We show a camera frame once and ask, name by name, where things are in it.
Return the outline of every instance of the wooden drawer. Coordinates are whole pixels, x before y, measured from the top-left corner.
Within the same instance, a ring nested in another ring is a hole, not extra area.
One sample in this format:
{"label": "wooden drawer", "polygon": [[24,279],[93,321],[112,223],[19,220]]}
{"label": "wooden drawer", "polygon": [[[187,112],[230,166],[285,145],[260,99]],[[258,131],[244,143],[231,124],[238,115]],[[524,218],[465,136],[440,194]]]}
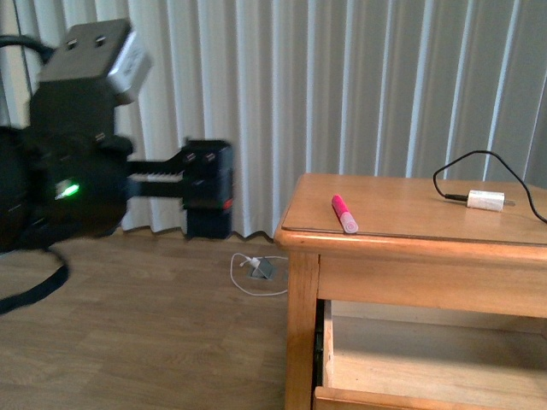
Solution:
{"label": "wooden drawer", "polygon": [[544,319],[325,302],[315,410],[547,408]]}

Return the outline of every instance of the wooden table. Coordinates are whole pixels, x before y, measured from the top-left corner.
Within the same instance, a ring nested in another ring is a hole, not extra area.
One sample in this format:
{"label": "wooden table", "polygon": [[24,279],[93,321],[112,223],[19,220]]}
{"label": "wooden table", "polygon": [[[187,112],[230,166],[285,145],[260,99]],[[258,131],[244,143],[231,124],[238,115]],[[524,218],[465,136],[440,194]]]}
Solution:
{"label": "wooden table", "polygon": [[[286,410],[310,408],[313,402],[317,409],[497,408],[498,399],[487,400],[488,391],[478,404],[454,405],[459,398],[450,394],[449,400],[444,396],[437,400],[385,394],[385,387],[375,392],[316,388],[312,380],[319,300],[494,313],[522,320],[547,318],[547,225],[532,214],[521,186],[439,183],[444,192],[456,194],[471,189],[502,191],[516,206],[505,207],[501,213],[467,208],[463,202],[444,200],[430,179],[327,174],[300,178],[275,232],[276,243],[289,252],[290,259]],[[539,212],[547,214],[547,191],[533,188],[532,193]],[[359,224],[357,234],[343,233],[331,207],[334,194],[347,203]],[[544,343],[545,332],[538,333],[534,340],[539,337]],[[516,389],[513,396],[538,395],[535,402],[547,408],[547,363],[544,359],[534,363],[538,368],[524,372],[532,373],[530,385],[535,390]],[[509,370],[514,372],[509,378],[521,375],[520,369]],[[528,379],[522,383],[527,386]]]}

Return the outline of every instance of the wooden floor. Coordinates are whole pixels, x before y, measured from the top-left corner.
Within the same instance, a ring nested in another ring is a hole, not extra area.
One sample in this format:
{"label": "wooden floor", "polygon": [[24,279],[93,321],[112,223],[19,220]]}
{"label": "wooden floor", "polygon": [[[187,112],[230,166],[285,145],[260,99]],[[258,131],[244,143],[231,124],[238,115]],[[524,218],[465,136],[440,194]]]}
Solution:
{"label": "wooden floor", "polygon": [[[0,408],[281,409],[286,295],[247,296],[230,259],[282,255],[266,241],[115,234],[56,245],[72,277],[48,299],[0,317]],[[286,261],[272,282],[286,287]],[[50,255],[0,259],[0,296],[54,272]]]}

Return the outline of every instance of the pink marker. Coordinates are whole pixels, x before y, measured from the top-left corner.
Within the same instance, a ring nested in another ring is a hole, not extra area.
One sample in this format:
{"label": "pink marker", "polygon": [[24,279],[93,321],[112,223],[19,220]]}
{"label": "pink marker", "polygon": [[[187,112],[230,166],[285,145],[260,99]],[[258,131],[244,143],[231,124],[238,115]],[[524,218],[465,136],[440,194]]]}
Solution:
{"label": "pink marker", "polygon": [[340,195],[332,197],[332,207],[334,208],[334,212],[336,212],[336,216],[338,216],[338,220],[340,221],[340,224],[342,224],[345,233],[356,233],[359,230],[356,220],[351,216],[350,210]]}

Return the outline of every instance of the white curtain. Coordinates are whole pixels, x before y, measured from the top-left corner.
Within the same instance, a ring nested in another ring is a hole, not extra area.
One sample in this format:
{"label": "white curtain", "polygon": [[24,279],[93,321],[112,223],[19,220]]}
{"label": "white curtain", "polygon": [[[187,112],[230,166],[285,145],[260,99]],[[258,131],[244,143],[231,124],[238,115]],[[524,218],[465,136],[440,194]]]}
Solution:
{"label": "white curtain", "polygon": [[[116,18],[154,61],[138,102],[118,110],[119,134],[149,160],[186,136],[233,143],[244,236],[273,235],[306,172],[429,178],[493,149],[546,184],[544,0],[0,0],[1,32],[53,45]],[[0,68],[3,122],[24,125],[38,61],[3,51]],[[446,177],[510,180],[485,158]],[[184,215],[177,201],[133,199],[123,227],[137,226],[184,229]]]}

